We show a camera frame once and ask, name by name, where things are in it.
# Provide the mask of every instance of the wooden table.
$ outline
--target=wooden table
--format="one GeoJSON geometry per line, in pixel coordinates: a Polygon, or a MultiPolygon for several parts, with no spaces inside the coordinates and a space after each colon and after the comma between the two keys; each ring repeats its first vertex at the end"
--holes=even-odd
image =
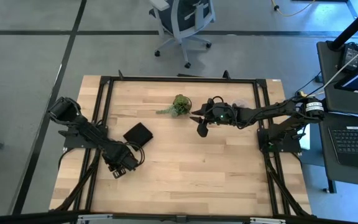
{"type": "MultiPolygon", "coordinates": [[[[82,113],[89,120],[99,80],[99,76],[85,76],[78,96],[82,113]]],[[[271,104],[285,99],[280,80],[267,80],[267,85],[271,104]]],[[[243,99],[248,107],[255,108],[254,92],[249,84],[114,82],[108,118],[109,137],[124,141],[122,135],[142,122],[154,138],[144,147],[144,164],[119,179],[114,179],[104,161],[100,161],[91,211],[272,215],[263,156],[258,150],[258,125],[243,130],[211,125],[208,137],[201,138],[196,132],[198,124],[188,115],[172,118],[169,114],[155,114],[156,110],[169,107],[177,94],[192,100],[192,111],[200,109],[208,98],[216,95],[228,103],[243,99]]],[[[275,118],[275,122],[284,119],[275,118]]],[[[84,149],[75,149],[62,160],[50,208],[59,206],[73,190],[83,155],[84,149]]],[[[139,158],[140,155],[136,152],[135,156],[139,158]]],[[[287,188],[310,213],[299,161],[287,153],[281,153],[281,159],[287,188]]],[[[83,191],[80,208],[85,206],[87,188],[83,191]]],[[[276,195],[282,212],[277,186],[276,195]]]]}

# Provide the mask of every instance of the small potted plant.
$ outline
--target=small potted plant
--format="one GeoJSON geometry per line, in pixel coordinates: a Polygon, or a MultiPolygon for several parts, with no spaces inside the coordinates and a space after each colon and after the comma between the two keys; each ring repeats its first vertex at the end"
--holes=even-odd
{"type": "Polygon", "coordinates": [[[175,96],[172,105],[168,109],[156,111],[156,113],[157,114],[170,113],[172,117],[177,117],[181,114],[189,113],[190,109],[191,109],[191,100],[188,97],[179,94],[175,96]]]}

